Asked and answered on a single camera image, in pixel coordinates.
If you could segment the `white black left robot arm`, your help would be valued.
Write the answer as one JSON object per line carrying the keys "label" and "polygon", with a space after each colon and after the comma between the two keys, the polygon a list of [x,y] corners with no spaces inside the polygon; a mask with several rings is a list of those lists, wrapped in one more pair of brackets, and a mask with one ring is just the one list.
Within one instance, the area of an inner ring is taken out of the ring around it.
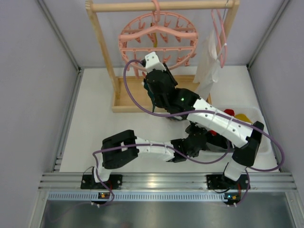
{"label": "white black left robot arm", "polygon": [[96,161],[93,169],[94,181],[109,180],[113,170],[119,169],[136,158],[158,159],[163,162],[184,162],[195,158],[207,148],[207,130],[190,124],[185,132],[186,138],[169,142],[149,141],[137,137],[134,130],[125,130],[102,141],[102,160]]}

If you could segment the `red green christmas sock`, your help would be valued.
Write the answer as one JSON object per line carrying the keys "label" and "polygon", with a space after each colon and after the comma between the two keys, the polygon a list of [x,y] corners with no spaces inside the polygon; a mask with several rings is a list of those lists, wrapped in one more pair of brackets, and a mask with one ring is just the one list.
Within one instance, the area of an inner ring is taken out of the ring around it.
{"label": "red green christmas sock", "polygon": [[155,112],[155,108],[156,108],[155,100],[154,100],[154,95],[151,92],[151,90],[149,89],[148,83],[147,83],[147,81],[146,81],[145,78],[143,79],[143,87],[147,91],[147,94],[148,94],[148,96],[149,96],[149,98],[150,98],[150,100],[152,102],[152,112],[154,113]]}

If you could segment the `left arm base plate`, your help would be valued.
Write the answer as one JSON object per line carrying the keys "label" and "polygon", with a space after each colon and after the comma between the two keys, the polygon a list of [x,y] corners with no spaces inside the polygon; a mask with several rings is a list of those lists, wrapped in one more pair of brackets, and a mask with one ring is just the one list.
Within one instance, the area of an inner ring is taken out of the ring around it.
{"label": "left arm base plate", "polygon": [[[111,174],[108,181],[104,184],[111,190],[118,190],[123,183],[123,176]],[[82,176],[80,189],[82,190],[105,190],[106,188],[100,183],[96,182],[93,174],[84,174]]]}

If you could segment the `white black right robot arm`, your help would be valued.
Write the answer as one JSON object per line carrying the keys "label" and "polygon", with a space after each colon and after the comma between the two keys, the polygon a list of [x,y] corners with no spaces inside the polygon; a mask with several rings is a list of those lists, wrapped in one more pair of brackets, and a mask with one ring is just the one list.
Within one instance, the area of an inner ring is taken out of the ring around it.
{"label": "white black right robot arm", "polygon": [[172,116],[214,130],[235,146],[232,159],[224,169],[224,180],[237,182],[247,167],[254,164],[261,143],[264,125],[261,122],[247,124],[208,104],[198,94],[176,88],[177,81],[166,64],[156,59],[142,62],[147,71],[146,83],[153,94],[156,107],[165,109]]}

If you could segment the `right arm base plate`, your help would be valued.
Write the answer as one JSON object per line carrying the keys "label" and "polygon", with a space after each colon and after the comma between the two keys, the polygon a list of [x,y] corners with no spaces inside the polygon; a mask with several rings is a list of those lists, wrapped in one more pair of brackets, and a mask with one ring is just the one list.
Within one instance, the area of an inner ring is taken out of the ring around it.
{"label": "right arm base plate", "polygon": [[233,181],[223,174],[209,174],[207,178],[208,190],[245,190],[248,184],[248,177],[242,174],[237,181]]}

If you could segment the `red sock with pompom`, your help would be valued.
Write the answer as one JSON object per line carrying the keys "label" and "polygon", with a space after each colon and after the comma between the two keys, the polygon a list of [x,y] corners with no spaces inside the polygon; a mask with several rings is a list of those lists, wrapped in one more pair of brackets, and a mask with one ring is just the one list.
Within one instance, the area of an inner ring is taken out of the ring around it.
{"label": "red sock with pompom", "polygon": [[210,133],[211,135],[213,135],[213,136],[217,135],[217,133],[216,133],[215,131],[213,131],[213,130],[210,130],[209,133]]}
{"label": "red sock with pompom", "polygon": [[233,109],[225,109],[224,113],[231,115],[231,116],[235,116],[235,112]]}

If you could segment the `pink round clip hanger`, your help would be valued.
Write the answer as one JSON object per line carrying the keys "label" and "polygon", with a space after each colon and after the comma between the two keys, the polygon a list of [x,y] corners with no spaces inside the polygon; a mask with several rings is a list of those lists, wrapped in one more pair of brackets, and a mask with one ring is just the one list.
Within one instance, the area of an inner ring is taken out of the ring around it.
{"label": "pink round clip hanger", "polygon": [[118,47],[124,62],[144,58],[155,52],[170,69],[188,66],[196,53],[198,32],[181,14],[162,11],[154,0],[155,10],[131,20],[118,36]]}

